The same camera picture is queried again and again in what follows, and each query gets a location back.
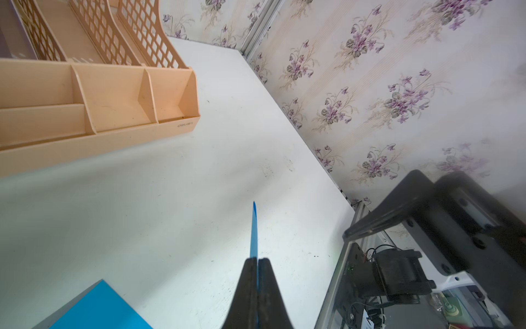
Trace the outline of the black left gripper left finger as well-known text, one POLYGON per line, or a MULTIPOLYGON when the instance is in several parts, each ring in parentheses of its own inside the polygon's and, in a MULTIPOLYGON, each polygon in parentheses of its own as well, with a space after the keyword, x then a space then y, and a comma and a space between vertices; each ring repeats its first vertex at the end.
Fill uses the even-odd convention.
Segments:
POLYGON ((230 309, 223 323, 226 328, 258 327, 258 260, 247 259, 234 292, 230 309))

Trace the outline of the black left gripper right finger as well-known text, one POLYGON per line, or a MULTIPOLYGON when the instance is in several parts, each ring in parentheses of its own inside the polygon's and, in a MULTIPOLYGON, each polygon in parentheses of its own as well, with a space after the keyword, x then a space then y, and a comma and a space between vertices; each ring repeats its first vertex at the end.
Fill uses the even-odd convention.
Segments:
POLYGON ((257 310, 259 328, 293 328, 269 259, 258 260, 257 310))

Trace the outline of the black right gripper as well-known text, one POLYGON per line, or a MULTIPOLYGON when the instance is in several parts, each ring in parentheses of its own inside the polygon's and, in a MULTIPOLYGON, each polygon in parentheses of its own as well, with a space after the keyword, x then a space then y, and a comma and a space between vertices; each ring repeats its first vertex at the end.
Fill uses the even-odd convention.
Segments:
POLYGON ((525 225, 520 219, 463 173, 432 182, 413 170, 342 239, 369 237, 403 220, 439 273, 467 273, 515 328, 525 327, 525 225))

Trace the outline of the blue square paper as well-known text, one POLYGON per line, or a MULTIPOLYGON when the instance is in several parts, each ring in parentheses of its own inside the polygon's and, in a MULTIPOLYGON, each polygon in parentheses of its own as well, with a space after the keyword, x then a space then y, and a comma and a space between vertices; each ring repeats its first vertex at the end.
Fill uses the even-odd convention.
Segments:
POLYGON ((104 280, 99 280, 35 328, 150 328, 104 280))
POLYGON ((258 212, 256 203, 252 205, 251 218, 251 240, 250 240, 250 259, 253 261, 256 273, 256 289, 259 289, 259 269, 258 269, 258 212))

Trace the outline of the peach plastic file organizer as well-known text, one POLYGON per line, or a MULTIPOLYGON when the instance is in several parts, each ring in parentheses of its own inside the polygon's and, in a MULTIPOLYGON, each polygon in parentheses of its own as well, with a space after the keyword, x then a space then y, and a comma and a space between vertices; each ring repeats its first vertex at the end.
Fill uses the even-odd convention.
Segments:
POLYGON ((1 175, 194 130, 197 78, 158 1, 1 2, 1 175))

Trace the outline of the aluminium mounting rail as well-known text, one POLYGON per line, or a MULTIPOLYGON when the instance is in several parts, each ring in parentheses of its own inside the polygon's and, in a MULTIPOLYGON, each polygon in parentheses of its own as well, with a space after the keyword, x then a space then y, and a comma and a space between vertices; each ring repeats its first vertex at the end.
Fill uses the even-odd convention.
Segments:
POLYGON ((344 243, 315 328, 386 327, 385 310, 378 307, 386 300, 378 296, 359 298, 351 277, 356 266, 368 261, 373 251, 392 245, 385 231, 344 243))

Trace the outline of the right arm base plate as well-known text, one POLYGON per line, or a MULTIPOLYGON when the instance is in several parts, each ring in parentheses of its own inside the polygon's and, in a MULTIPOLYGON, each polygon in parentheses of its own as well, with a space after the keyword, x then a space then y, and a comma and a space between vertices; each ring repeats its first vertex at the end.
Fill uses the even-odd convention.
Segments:
POLYGON ((413 305, 436 288, 428 279, 419 259, 422 254, 414 249, 402 250, 395 246, 373 251, 371 258, 356 266, 351 283, 356 295, 383 297, 378 307, 385 310, 394 305, 413 305))

